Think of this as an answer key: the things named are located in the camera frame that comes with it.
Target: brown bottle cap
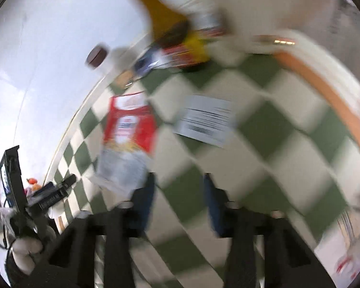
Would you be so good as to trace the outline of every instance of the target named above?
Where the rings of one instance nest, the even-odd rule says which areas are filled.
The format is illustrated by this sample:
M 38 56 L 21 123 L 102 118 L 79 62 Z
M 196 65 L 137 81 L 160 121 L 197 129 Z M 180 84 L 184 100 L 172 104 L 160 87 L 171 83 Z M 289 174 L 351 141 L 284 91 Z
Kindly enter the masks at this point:
M 108 55 L 108 50 L 101 44 L 98 44 L 88 54 L 87 60 L 85 62 L 89 66 L 91 66 L 93 68 L 97 68 L 101 65 L 101 63 L 104 61 L 104 59 L 107 57 L 107 55 Z

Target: bottle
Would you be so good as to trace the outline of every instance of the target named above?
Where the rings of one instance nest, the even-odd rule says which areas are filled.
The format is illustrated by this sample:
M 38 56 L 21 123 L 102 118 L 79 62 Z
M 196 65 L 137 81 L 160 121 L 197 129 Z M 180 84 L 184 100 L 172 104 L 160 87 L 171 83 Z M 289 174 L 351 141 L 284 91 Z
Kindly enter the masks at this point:
M 154 44 L 172 59 L 173 66 L 199 66 L 209 61 L 202 41 L 191 29 L 186 16 L 167 7 L 160 0 L 141 2 L 151 18 Z

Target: red and white package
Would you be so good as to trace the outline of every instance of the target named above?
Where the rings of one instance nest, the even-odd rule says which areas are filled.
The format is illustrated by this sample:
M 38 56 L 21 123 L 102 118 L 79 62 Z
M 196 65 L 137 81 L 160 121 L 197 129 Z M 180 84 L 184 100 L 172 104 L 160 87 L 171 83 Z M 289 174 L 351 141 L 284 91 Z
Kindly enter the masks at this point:
M 144 92 L 112 97 L 103 148 L 91 181 L 130 197 L 146 179 L 155 131 Z

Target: red and yellow package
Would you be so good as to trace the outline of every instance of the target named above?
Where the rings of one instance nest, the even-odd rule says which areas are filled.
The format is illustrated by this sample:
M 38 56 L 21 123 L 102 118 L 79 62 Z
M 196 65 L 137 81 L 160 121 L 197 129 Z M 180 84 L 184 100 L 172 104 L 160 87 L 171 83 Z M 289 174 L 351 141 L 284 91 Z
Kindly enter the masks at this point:
M 144 92 L 112 97 L 93 182 L 129 197 L 144 184 L 155 132 Z

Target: plastic bag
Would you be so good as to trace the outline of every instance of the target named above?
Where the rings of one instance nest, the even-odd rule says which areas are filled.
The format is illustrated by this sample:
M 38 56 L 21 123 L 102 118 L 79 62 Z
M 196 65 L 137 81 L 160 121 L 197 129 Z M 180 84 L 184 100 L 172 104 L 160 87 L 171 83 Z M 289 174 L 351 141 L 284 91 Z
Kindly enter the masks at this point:
M 112 97 L 91 182 L 125 197 L 144 184 L 156 124 L 144 92 Z

